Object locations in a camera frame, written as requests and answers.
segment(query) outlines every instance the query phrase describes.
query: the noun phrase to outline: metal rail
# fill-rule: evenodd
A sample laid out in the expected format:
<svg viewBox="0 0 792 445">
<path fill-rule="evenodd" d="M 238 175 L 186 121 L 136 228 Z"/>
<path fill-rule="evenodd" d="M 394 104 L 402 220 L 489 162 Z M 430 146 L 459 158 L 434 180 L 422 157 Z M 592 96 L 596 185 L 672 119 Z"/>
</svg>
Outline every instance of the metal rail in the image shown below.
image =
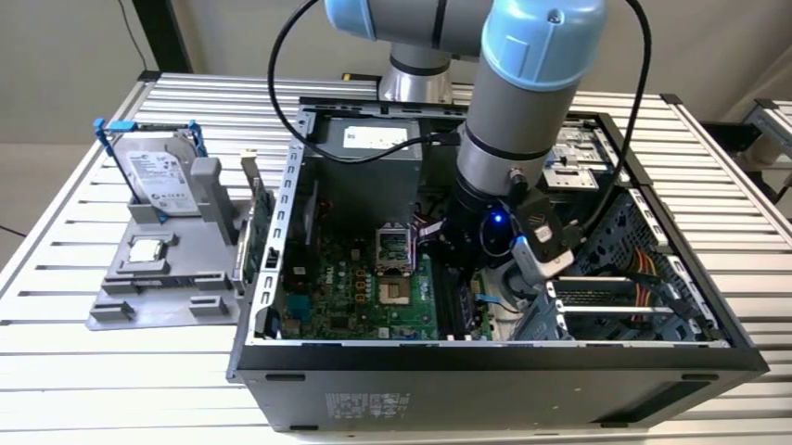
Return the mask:
<svg viewBox="0 0 792 445">
<path fill-rule="evenodd" d="M 375 85 L 357 82 L 279 81 L 278 91 L 288 114 L 302 95 L 377 97 Z M 470 95 L 470 87 L 457 88 L 458 103 Z M 630 105 L 630 95 L 581 92 L 573 110 L 610 113 L 624 131 Z M 115 116 L 121 117 L 151 123 L 196 119 L 207 149 L 227 166 L 222 182 L 230 194 L 248 194 L 234 160 L 244 148 L 258 150 L 264 182 L 278 187 L 290 136 L 278 125 L 263 80 L 164 74 L 155 83 L 135 86 Z M 637 123 L 636 155 L 764 350 L 769 373 L 650 430 L 355 433 L 306 440 L 626 440 L 645 445 L 792 441 L 792 228 L 684 106 L 648 95 Z M 234 326 L 85 330 L 83 321 L 128 220 L 127 200 L 119 172 L 95 146 L 0 273 L 0 440 L 296 441 L 272 432 L 248 392 L 226 382 Z"/>
</svg>

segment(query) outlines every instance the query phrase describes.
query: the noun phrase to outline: open computer tower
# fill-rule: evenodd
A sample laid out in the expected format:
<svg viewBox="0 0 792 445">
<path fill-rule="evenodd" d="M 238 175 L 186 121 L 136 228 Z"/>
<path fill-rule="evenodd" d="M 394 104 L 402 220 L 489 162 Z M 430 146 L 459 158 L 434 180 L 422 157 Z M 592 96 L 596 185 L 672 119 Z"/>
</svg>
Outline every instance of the open computer tower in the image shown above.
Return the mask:
<svg viewBox="0 0 792 445">
<path fill-rule="evenodd" d="M 303 98 L 296 122 L 357 158 L 457 131 L 465 112 Z M 568 115 L 540 184 L 565 223 L 590 210 L 621 142 L 609 115 Z M 514 273 L 485 271 L 462 293 L 414 233 L 443 218 L 455 147 L 361 166 L 296 143 L 287 156 L 228 366 L 275 430 L 652 426 L 767 371 L 634 156 L 561 276 L 519 289 Z"/>
</svg>

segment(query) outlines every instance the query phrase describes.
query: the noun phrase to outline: black cable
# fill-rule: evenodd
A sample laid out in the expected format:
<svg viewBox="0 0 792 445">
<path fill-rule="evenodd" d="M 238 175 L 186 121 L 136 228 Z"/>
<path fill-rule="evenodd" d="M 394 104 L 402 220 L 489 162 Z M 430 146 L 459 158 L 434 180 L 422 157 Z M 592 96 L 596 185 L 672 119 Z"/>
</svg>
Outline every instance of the black cable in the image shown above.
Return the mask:
<svg viewBox="0 0 792 445">
<path fill-rule="evenodd" d="M 140 47 L 138 46 L 138 41 L 135 40 L 135 34 L 132 34 L 132 29 L 128 26 L 128 18 L 127 18 L 127 9 L 124 8 L 123 0 L 119 0 L 119 6 L 121 7 L 121 15 L 124 16 L 124 24 L 127 26 L 128 38 L 135 45 L 135 50 L 138 51 L 138 56 L 140 56 L 140 61 L 143 62 L 143 69 L 148 71 L 148 64 L 146 64 L 146 57 L 143 57 L 143 52 L 140 51 Z"/>
<path fill-rule="evenodd" d="M 518 299 L 533 299 L 536 297 L 536 294 L 532 294 L 530 292 L 524 292 L 522 290 L 517 290 L 511 287 L 511 275 L 514 275 L 514 272 L 518 271 L 519 269 L 517 267 L 517 264 L 513 264 L 511 267 L 509 267 L 509 269 L 506 269 L 506 271 L 501 275 L 499 284 L 513 297 L 517 297 Z"/>
<path fill-rule="evenodd" d="M 288 35 L 288 32 L 291 31 L 292 27 L 295 26 L 296 21 L 306 14 L 308 9 L 311 9 L 311 6 L 314 6 L 318 2 L 319 2 L 319 0 L 307 0 L 299 6 L 296 11 L 292 13 L 291 17 L 286 20 L 286 23 L 283 24 L 283 28 L 280 29 L 280 32 L 278 33 L 275 43 L 272 44 L 272 53 L 270 54 L 270 63 L 267 66 L 267 92 L 270 94 L 270 102 L 272 103 L 272 109 L 275 110 L 278 119 L 280 120 L 283 127 L 286 127 L 286 130 L 288 130 L 288 133 L 292 134 L 295 139 L 310 150 L 312 150 L 315 153 L 322 155 L 325 158 L 327 158 L 341 164 L 365 164 L 366 162 L 371 162 L 377 159 L 385 158 L 389 155 L 393 155 L 394 153 L 397 153 L 398 150 L 403 149 L 407 146 L 413 146 L 415 144 L 422 144 L 422 143 L 430 143 L 434 141 L 445 142 L 447 135 L 443 135 L 443 134 L 434 134 L 434 135 L 429 135 L 429 136 L 415 137 L 414 139 L 410 139 L 410 140 L 402 142 L 401 144 L 391 146 L 387 150 L 382 151 L 377 155 L 369 156 L 366 158 L 347 159 L 347 158 L 341 158 L 341 157 L 335 156 L 334 154 L 329 153 L 322 148 L 319 148 L 311 141 L 308 141 L 308 139 L 299 133 L 296 128 L 288 122 L 288 119 L 286 118 L 286 115 L 283 114 L 283 111 L 280 110 L 280 103 L 278 102 L 278 97 L 275 94 L 275 66 L 278 64 L 278 54 L 280 53 L 280 48 L 283 47 L 283 41 L 286 40 L 286 36 Z"/>
<path fill-rule="evenodd" d="M 779 190 L 779 195 L 776 195 L 776 202 L 773 202 L 773 204 L 779 204 L 781 202 L 781 199 L 784 199 L 784 195 L 787 194 L 787 190 L 789 190 L 789 185 L 785 185 L 781 187 L 781 190 Z"/>
<path fill-rule="evenodd" d="M 644 62 L 641 63 L 641 74 L 638 75 L 638 86 L 634 92 L 634 101 L 632 102 L 632 111 L 630 111 L 630 119 L 628 121 L 628 131 L 624 135 L 624 144 L 621 146 L 621 157 L 618 159 L 618 163 L 616 164 L 614 175 L 610 178 L 610 182 L 605 185 L 605 189 L 602 191 L 602 198 L 597 204 L 594 212 L 589 216 L 589 219 L 581 224 L 581 230 L 585 234 L 594 228 L 594 224 L 598 221 L 598 218 L 605 211 L 605 206 L 608 205 L 608 201 L 610 200 L 610 195 L 616 189 L 616 183 L 618 182 L 618 176 L 624 171 L 624 165 L 626 163 L 628 156 L 630 155 L 630 142 L 632 142 L 632 132 L 634 131 L 634 123 L 638 117 L 638 110 L 641 109 L 641 100 L 644 99 L 644 92 L 646 91 L 646 81 L 649 79 L 649 64 L 652 60 L 652 29 L 649 26 L 649 19 L 646 17 L 646 13 L 644 12 L 644 8 L 641 7 L 641 3 L 638 0 L 625 0 L 628 5 L 634 12 L 634 16 L 638 19 L 638 23 L 641 25 L 641 33 L 644 34 Z"/>
<path fill-rule="evenodd" d="M 7 231 L 9 234 L 15 234 L 17 236 L 21 236 L 23 238 L 27 238 L 27 234 L 24 234 L 23 232 L 16 231 L 13 229 L 11 229 L 9 227 L 7 227 L 3 224 L 0 224 L 0 230 Z"/>
</svg>

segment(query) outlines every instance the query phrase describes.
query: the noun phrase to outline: wire bundle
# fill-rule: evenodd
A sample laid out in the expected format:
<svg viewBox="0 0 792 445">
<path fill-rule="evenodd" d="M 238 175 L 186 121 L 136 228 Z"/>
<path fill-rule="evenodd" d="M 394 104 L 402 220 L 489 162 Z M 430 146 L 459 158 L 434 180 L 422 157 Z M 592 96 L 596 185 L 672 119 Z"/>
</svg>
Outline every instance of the wire bundle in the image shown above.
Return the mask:
<svg viewBox="0 0 792 445">
<path fill-rule="evenodd" d="M 649 254 L 640 248 L 634 248 L 634 254 L 632 256 L 629 269 L 636 269 L 634 271 L 638 273 L 657 276 L 657 268 L 654 267 L 654 261 L 652 260 Z M 634 305 L 641 308 L 648 307 L 650 304 L 652 291 L 645 289 L 641 285 L 636 283 L 634 295 Z M 632 317 L 632 320 L 634 322 L 641 321 L 642 319 L 644 317 L 641 315 L 634 315 Z"/>
</svg>

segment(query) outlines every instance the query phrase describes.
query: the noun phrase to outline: white label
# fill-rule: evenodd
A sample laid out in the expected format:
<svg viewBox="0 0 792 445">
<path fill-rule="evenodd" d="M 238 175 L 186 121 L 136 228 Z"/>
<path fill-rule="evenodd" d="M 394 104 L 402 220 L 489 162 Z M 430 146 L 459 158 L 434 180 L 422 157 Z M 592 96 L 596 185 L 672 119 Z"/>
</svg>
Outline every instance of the white label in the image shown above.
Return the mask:
<svg viewBox="0 0 792 445">
<path fill-rule="evenodd" d="M 135 280 L 135 281 L 132 281 L 132 285 L 142 286 L 142 287 L 162 286 L 162 281 L 160 280 Z"/>
<path fill-rule="evenodd" d="M 170 153 L 127 152 L 128 163 L 151 205 L 167 214 L 198 211 L 178 158 Z"/>
<path fill-rule="evenodd" d="M 334 419 L 403 418 L 410 406 L 410 393 L 343 393 L 325 394 L 329 416 Z"/>
<path fill-rule="evenodd" d="M 346 127 L 345 129 L 345 148 L 383 150 L 406 140 L 406 128 Z"/>
<path fill-rule="evenodd" d="M 536 237 L 540 240 L 540 243 L 546 243 L 550 238 L 553 237 L 553 231 L 549 230 L 549 226 L 544 225 L 538 229 L 533 231 L 536 233 Z"/>
</svg>

